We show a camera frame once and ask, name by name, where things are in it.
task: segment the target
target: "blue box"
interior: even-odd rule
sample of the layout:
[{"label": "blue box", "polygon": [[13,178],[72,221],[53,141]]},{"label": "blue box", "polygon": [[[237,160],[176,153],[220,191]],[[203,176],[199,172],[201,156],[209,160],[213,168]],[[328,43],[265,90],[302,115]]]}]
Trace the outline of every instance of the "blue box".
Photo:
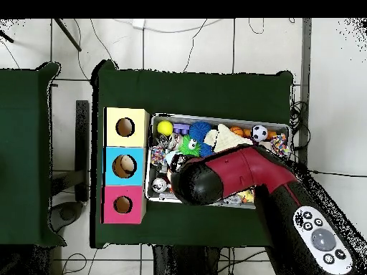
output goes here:
[{"label": "blue box", "polygon": [[[106,173],[105,184],[106,185],[143,185],[144,183],[144,159],[145,148],[115,148],[106,147]],[[120,155],[129,155],[136,162],[136,171],[129,178],[120,178],[113,172],[113,162]]]}]

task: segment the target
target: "yellow box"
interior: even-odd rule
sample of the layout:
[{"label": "yellow box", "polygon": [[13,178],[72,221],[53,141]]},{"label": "yellow box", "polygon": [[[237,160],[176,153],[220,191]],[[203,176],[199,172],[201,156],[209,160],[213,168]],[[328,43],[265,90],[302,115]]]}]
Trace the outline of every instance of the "yellow box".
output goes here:
[{"label": "yellow box", "polygon": [[[124,148],[147,146],[149,114],[144,109],[106,107],[104,119],[107,127],[105,133],[107,146]],[[126,132],[126,125],[133,126],[133,132],[129,135]]]}]

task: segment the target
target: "white remote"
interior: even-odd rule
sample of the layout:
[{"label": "white remote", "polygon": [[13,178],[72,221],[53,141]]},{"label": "white remote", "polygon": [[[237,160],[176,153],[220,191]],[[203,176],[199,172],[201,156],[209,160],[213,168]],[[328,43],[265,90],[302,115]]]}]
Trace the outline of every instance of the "white remote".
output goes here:
[{"label": "white remote", "polygon": [[310,206],[298,208],[293,224],[323,270],[343,275],[352,269],[351,254],[318,210]]}]

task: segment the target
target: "dark green tablecloth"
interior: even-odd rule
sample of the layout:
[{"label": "dark green tablecloth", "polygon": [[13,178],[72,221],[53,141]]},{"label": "dark green tablecloth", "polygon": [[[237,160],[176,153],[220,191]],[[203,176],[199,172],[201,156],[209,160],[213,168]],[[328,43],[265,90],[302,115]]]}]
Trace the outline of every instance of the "dark green tablecloth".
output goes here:
[{"label": "dark green tablecloth", "polygon": [[0,243],[59,246],[48,226],[50,132],[47,93],[59,65],[0,69]]},{"label": "dark green tablecloth", "polygon": [[141,225],[101,224],[103,108],[289,124],[292,74],[177,74],[117,71],[111,61],[93,72],[91,246],[156,243],[266,246],[255,210],[148,202]]}]

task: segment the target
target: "purple toy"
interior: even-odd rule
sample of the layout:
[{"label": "purple toy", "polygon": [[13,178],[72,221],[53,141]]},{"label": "purple toy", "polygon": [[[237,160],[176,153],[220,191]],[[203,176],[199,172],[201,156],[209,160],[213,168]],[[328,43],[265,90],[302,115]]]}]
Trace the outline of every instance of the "purple toy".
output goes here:
[{"label": "purple toy", "polygon": [[187,135],[189,133],[190,125],[184,125],[181,123],[173,124],[173,132],[176,134]]}]

